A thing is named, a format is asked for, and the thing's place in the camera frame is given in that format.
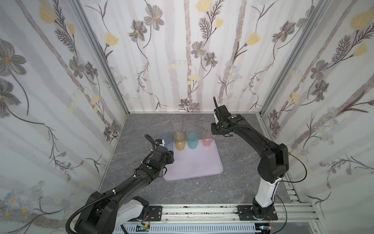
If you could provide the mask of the aluminium corner post right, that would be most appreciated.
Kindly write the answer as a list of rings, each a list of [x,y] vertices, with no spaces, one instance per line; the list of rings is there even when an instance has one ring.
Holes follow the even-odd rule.
[[[313,34],[313,31],[316,29],[316,27],[319,24],[319,21],[322,19],[323,15],[325,14],[325,11],[328,9],[331,1],[323,0],[319,1],[316,5],[315,9],[313,10],[312,14],[310,15],[310,18],[305,25],[304,29],[302,30],[301,36],[299,37],[297,43],[295,44],[295,47],[293,48],[292,52],[290,53],[290,56],[286,60],[286,63],[282,70],[280,71],[277,79],[275,80],[274,85],[272,86],[269,95],[267,96],[261,112],[259,112],[260,116],[264,116],[265,113],[270,110],[271,104],[274,102],[276,95],[278,94],[279,90],[282,87],[282,84],[286,80],[286,77],[290,70],[295,65],[298,57],[302,53],[303,49],[306,47],[306,44],[310,37]]]

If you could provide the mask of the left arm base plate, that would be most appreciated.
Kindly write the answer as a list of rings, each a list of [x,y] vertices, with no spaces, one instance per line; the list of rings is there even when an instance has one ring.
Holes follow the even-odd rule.
[[[146,218],[144,221],[146,222],[160,222],[162,218],[162,206],[150,206],[148,208],[148,214],[146,215]]]

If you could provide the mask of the blue plastic cup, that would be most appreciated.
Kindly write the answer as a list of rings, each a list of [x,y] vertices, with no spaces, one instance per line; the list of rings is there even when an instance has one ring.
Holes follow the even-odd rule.
[[[171,134],[163,134],[160,138],[164,141],[164,146],[169,151],[173,151],[173,136]]]

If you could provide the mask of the aluminium corner post left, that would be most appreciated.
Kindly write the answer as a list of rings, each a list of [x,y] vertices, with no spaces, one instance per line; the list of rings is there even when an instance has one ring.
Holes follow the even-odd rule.
[[[116,84],[116,80],[112,74],[112,72],[110,71],[110,67],[108,65],[108,62],[107,62],[107,59],[105,58],[105,55],[104,55],[104,50],[101,48],[100,44],[99,44],[99,41],[89,23],[89,20],[82,8],[82,5],[79,1],[76,1],[76,0],[69,0],[69,3],[70,5],[72,6],[73,8],[73,11],[80,23],[80,25],[82,26],[83,28],[83,31],[89,41],[89,44],[94,52],[94,54],[96,55],[96,58],[98,59],[102,69],[104,70],[104,74],[107,78],[107,81],[109,82],[109,85],[112,89],[112,91],[114,92],[114,95],[117,99],[117,101],[119,102],[119,105],[122,109],[122,112],[127,116],[130,111],[128,110],[127,106],[126,106],[126,103],[122,97],[122,94],[118,88],[118,85]]]

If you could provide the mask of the pink plastic cup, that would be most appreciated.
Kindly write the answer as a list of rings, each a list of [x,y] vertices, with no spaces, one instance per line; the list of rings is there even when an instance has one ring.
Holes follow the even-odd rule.
[[[213,135],[211,133],[204,134],[202,136],[202,143],[205,147],[209,147],[213,141]]]

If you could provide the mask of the clear faceted tumbler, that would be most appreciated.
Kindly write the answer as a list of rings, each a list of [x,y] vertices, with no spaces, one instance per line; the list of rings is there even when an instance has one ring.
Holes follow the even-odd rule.
[[[203,128],[207,134],[211,134],[211,124],[215,123],[215,118],[211,115],[203,116]]]

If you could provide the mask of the lilac plastic tray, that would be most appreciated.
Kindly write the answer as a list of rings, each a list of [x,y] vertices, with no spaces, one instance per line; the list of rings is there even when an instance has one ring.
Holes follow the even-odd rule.
[[[174,163],[166,166],[163,178],[165,181],[176,181],[219,175],[223,171],[216,142],[213,140],[210,146],[204,146],[203,141],[199,140],[195,149],[190,149],[188,144],[183,151],[174,148]]]

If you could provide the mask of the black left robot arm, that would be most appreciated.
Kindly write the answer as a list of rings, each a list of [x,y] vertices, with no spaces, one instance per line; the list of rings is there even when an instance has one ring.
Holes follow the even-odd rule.
[[[141,164],[131,177],[104,193],[92,193],[86,204],[66,221],[68,234],[111,234],[115,230],[120,207],[133,194],[148,186],[163,172],[166,165],[174,163],[174,153],[164,146],[157,146],[150,161]]]

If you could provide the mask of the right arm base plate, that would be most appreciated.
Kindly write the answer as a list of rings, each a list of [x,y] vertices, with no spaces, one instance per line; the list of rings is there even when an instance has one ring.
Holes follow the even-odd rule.
[[[278,220],[274,205],[261,207],[260,205],[238,205],[237,214],[240,221],[275,221]]]

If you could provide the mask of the aluminium corner post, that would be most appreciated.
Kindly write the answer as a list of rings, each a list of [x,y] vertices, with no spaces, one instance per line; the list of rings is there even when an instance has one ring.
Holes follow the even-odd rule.
[[[130,111],[128,110],[127,106],[126,106],[126,103],[122,97],[122,94],[118,88],[118,85],[116,84],[116,80],[112,74],[112,72],[110,71],[110,67],[108,65],[108,62],[107,62],[107,59],[105,58],[105,55],[104,55],[104,50],[101,48],[100,44],[99,44],[99,41],[89,23],[89,20],[82,8],[82,5],[79,1],[76,1],[76,0],[69,0],[69,3],[70,5],[72,6],[73,8],[73,11],[80,23],[80,25],[82,26],[83,28],[83,31],[89,41],[89,44],[94,52],[94,54],[96,55],[96,58],[98,59],[102,69],[104,70],[104,74],[107,78],[107,81],[109,82],[109,85],[112,89],[112,91],[114,92],[114,95],[117,99],[117,101],[119,102],[119,105],[122,109],[122,112],[127,116]]]
[[[290,70],[295,65],[298,57],[302,53],[303,49],[306,47],[306,44],[310,37],[313,34],[313,31],[316,29],[316,27],[319,24],[319,21],[322,19],[323,15],[325,14],[325,11],[328,9],[331,1],[323,0],[319,1],[316,5],[315,9],[313,10],[312,14],[310,15],[310,18],[305,25],[304,29],[302,30],[301,36],[299,37],[297,43],[295,44],[295,47],[293,48],[292,52],[290,53],[290,56],[286,60],[286,63],[282,70],[280,71],[277,79],[275,80],[274,85],[272,86],[269,95],[267,96],[261,112],[259,112],[260,116],[264,116],[265,113],[270,110],[271,104],[274,102],[276,95],[278,94],[279,90],[282,87],[282,84],[286,80],[286,77]]]

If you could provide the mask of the yellow plastic cup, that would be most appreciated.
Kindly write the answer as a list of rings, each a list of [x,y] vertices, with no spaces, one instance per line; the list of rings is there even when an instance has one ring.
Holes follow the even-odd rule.
[[[183,151],[185,148],[187,135],[184,131],[176,131],[173,134],[173,141],[178,151]]]

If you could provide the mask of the teal dimpled plastic cup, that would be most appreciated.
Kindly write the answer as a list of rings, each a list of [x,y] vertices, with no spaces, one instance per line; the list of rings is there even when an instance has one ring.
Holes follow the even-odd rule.
[[[190,149],[196,149],[200,136],[197,132],[189,132],[187,134],[188,146]]]

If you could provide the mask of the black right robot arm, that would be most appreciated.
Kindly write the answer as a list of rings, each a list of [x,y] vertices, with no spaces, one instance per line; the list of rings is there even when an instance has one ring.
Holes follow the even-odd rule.
[[[251,212],[262,220],[274,213],[274,197],[278,184],[289,170],[289,154],[284,144],[276,144],[254,129],[240,114],[231,114],[225,105],[219,106],[213,99],[215,122],[211,124],[213,135],[241,137],[260,156],[258,174],[261,177],[258,192],[253,199]]]

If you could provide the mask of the clear tall glass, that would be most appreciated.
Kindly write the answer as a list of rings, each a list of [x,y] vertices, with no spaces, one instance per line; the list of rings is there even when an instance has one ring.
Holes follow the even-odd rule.
[[[173,129],[174,129],[175,132],[183,130],[182,120],[183,120],[182,117],[179,116],[179,115],[173,115],[171,117],[172,126],[173,126]]]

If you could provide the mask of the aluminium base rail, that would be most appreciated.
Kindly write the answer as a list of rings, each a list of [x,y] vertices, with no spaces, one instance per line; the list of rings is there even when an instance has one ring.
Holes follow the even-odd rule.
[[[163,204],[160,223],[244,223],[267,222],[240,221],[237,206],[240,204]],[[272,223],[310,223],[319,222],[319,218],[309,203],[275,203],[278,220]]]

